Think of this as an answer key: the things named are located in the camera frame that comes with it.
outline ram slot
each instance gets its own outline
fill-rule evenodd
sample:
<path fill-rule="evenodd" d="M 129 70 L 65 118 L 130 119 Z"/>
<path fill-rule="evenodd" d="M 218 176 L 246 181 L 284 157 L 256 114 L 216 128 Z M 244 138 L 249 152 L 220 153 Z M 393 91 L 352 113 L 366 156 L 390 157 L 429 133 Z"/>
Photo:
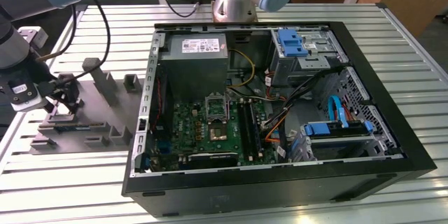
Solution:
<path fill-rule="evenodd" d="M 253 106 L 252 103 L 248 104 L 248 108 L 250 111 L 250 139 L 253 140 L 253 148 L 254 148 L 254 153 L 257 153 L 258 155 L 261 154 L 261 140 L 260 140 L 260 130 L 258 130 L 258 125 L 257 125 L 257 118 L 254 115 L 254 111 L 253 111 Z"/>
<path fill-rule="evenodd" d="M 240 124 L 240 136 L 241 136 L 241 144 L 242 144 L 242 153 L 244 159 L 248 161 L 253 160 L 253 152 L 252 152 L 252 144 L 250 144 L 250 133 L 248 129 L 248 125 L 250 124 L 250 117 L 246 113 L 245 104 L 237 105 L 238 111 L 238 124 Z"/>

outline green motherboard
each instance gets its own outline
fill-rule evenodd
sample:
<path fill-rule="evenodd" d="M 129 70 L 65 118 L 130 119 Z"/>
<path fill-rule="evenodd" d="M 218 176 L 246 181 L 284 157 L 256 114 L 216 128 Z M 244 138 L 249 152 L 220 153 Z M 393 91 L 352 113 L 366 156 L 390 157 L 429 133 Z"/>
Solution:
<path fill-rule="evenodd" d="M 245 149 L 252 148 L 244 143 L 241 137 L 241 124 L 238 106 L 245 101 L 230 101 L 226 103 L 228 118 L 222 122 L 210 122 L 206 120 L 205 102 L 177 103 L 173 111 L 173 132 L 170 142 L 160 142 L 158 148 L 169 145 L 169 151 L 160 155 L 160 166 L 164 171 L 181 170 L 180 164 L 188 155 L 201 153 L 236 153 L 237 166 L 273 164 L 274 150 L 270 143 L 260 143 L 261 151 L 248 157 Z M 208 113 L 220 113 L 222 104 L 209 103 Z M 260 101 L 250 102 L 254 121 L 265 120 L 264 104 Z"/>

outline floor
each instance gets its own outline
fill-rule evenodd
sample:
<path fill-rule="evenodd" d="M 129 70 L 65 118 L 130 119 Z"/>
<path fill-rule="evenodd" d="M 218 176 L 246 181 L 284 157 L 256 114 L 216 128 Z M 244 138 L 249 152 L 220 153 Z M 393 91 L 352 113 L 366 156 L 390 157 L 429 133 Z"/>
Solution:
<path fill-rule="evenodd" d="M 157 4 L 157 0 L 100 0 L 102 5 L 132 5 L 132 4 Z M 173 4 L 190 4 L 194 0 L 169 0 Z M 92 5 L 90 0 L 82 0 L 78 5 Z M 14 27 L 40 26 L 49 35 L 48 42 L 44 48 L 38 51 L 41 55 L 50 52 L 52 47 L 61 34 L 64 26 L 70 16 L 70 10 L 57 9 L 45 14 L 37 15 L 28 19 L 14 22 Z M 448 24 L 442 23 L 441 17 L 434 18 L 428 28 L 425 29 L 417 41 L 426 49 L 442 69 L 448 72 Z M 6 104 L 5 98 L 0 96 L 0 124 L 8 123 L 12 120 L 13 112 Z M 5 128 L 0 127 L 0 139 L 4 135 Z"/>
<path fill-rule="evenodd" d="M 433 19 L 417 41 L 448 72 L 448 24 L 441 17 Z"/>

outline power supply label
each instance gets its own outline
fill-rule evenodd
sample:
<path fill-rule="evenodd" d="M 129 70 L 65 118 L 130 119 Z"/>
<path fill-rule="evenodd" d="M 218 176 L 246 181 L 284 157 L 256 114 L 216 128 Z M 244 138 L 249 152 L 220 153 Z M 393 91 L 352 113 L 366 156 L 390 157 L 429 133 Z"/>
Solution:
<path fill-rule="evenodd" d="M 220 51 L 218 39 L 185 39 L 181 43 L 182 53 Z"/>

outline white table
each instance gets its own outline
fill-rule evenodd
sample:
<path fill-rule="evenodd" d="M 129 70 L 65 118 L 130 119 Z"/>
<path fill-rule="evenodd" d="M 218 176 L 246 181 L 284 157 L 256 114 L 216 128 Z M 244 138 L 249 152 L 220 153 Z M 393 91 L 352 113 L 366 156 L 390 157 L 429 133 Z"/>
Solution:
<path fill-rule="evenodd" d="M 142 76 L 154 23 L 212 21 L 210 7 L 186 19 L 165 6 L 105 6 L 112 47 L 101 67 L 114 79 Z M 176 7 L 188 13 L 190 5 Z M 78 16 L 68 54 L 52 71 L 81 72 L 85 57 L 102 57 L 105 30 L 96 7 Z M 180 223 L 430 223 L 448 220 L 448 75 L 386 9 L 374 5 L 293 4 L 277 13 L 258 11 L 264 21 L 342 21 L 385 88 L 436 161 L 437 170 L 397 183 L 361 201 L 261 209 L 161 219 Z M 70 33 L 68 23 L 54 50 Z M 18 113 L 0 143 L 0 223 L 142 223 L 154 218 L 121 197 L 128 152 L 32 156 L 29 142 L 42 111 Z"/>

